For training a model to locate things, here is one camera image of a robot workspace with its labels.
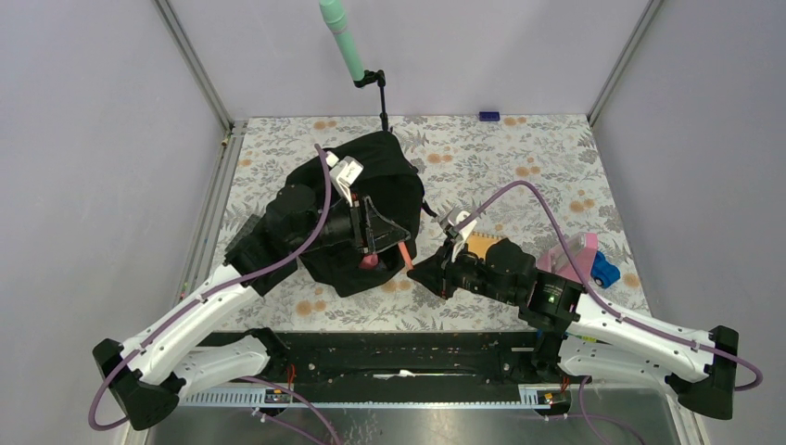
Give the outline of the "pink glitter bottle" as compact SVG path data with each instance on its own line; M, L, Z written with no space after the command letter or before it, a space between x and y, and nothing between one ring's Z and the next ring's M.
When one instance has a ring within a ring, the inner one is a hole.
M365 255L359 264L362 270L381 270L383 267L384 263L379 260L377 254Z

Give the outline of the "orange pencil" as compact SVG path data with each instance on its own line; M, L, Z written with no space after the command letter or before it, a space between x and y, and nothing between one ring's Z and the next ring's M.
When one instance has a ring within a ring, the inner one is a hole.
M399 253L400 253L400 255L401 255L401 257L402 257L402 259L404 261L405 270L407 272L411 271L413 269L412 256L411 256L411 254L410 254L410 252L409 252L409 250L407 248L406 243L405 242L399 242L398 243L398 249L399 249Z

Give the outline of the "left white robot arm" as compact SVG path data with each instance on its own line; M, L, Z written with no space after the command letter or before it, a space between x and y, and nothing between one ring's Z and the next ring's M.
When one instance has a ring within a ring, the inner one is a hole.
M390 179L364 182L348 197L331 184L284 186L247 221L202 285L140 334L94 347L102 388L124 421L145 430L202 389L238 377L282 377L288 359L268 328L197 358L191 351L224 317L299 267L340 297L386 283L414 256L422 197L418 183Z

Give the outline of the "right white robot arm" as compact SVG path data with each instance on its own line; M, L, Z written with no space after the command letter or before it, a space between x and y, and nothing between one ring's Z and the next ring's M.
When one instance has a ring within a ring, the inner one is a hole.
M460 251L451 241L407 272L443 299L458 289L514 306L543 337L531 358L533 373L628 381L661 389L697 414L733 416L738 333L678 326L594 299L575 281L542 271L535 258L507 238L485 253Z

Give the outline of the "yellow spiral notepad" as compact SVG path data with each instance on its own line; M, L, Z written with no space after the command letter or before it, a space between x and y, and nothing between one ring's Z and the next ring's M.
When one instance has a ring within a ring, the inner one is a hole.
M488 255L488 250L504 239L503 235L489 235L472 232L466 240L467 250L484 260Z

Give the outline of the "black student backpack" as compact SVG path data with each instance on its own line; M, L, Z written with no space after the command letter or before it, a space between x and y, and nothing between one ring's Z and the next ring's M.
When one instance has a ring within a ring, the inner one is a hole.
M382 215L411 233L405 243L414 260L425 189L417 169L403 156L397 137L382 131L369 133L327 151L340 158L351 156L363 165L352 193L370 197ZM360 269L365 255L369 254L354 246L349 204L341 196L333 197L320 237L299 256L300 261L315 282L332 286L341 298L381 286L405 268L398 246L377 254L384 263L381 270Z

